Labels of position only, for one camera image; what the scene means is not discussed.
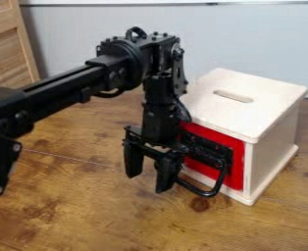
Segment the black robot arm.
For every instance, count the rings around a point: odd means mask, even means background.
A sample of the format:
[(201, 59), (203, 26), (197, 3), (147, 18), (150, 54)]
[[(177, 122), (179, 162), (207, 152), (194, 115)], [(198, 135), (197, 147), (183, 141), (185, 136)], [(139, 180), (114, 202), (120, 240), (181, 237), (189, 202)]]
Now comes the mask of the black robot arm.
[(167, 33), (127, 30), (96, 46), (96, 57), (70, 72), (20, 89), (0, 87), (0, 195), (4, 193), (23, 144), (17, 138), (33, 124), (92, 97), (112, 98), (142, 86), (146, 92), (143, 125), (126, 128), (126, 174), (138, 176), (146, 157), (155, 159), (157, 187), (173, 187), (185, 151), (177, 137), (191, 115), (179, 97), (187, 93), (181, 39)]

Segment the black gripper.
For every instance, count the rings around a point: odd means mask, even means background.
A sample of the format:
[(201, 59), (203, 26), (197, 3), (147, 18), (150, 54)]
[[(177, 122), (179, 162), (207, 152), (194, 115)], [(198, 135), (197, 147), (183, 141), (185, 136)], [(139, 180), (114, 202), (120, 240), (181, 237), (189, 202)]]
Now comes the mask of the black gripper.
[[(128, 178), (143, 172), (145, 157), (149, 153), (146, 144), (170, 147), (179, 133), (182, 122), (190, 122), (191, 116), (181, 101), (165, 104), (146, 102), (143, 104), (142, 125), (124, 127), (124, 166)], [(178, 158), (163, 157), (154, 163), (157, 170), (155, 192), (162, 193), (173, 188), (181, 172), (182, 161)]]

